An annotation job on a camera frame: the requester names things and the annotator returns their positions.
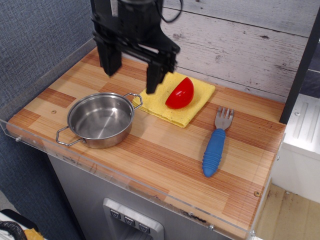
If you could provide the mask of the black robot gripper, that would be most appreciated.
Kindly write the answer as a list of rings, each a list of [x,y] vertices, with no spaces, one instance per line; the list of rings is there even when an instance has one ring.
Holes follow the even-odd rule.
[[[95,20],[101,27],[101,38],[96,37],[100,65],[113,76],[122,66],[122,53],[148,63],[146,93],[155,93],[167,72],[176,67],[180,47],[166,36],[161,22],[165,19],[162,0],[117,0],[117,13]]]

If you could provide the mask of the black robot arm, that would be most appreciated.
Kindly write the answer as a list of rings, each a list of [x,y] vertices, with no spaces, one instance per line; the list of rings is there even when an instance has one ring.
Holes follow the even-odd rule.
[[[111,1],[91,1],[94,40],[100,65],[108,76],[122,65],[122,54],[148,64],[146,92],[153,94],[165,75],[175,71],[180,47],[161,29],[163,1],[117,0],[117,15]]]

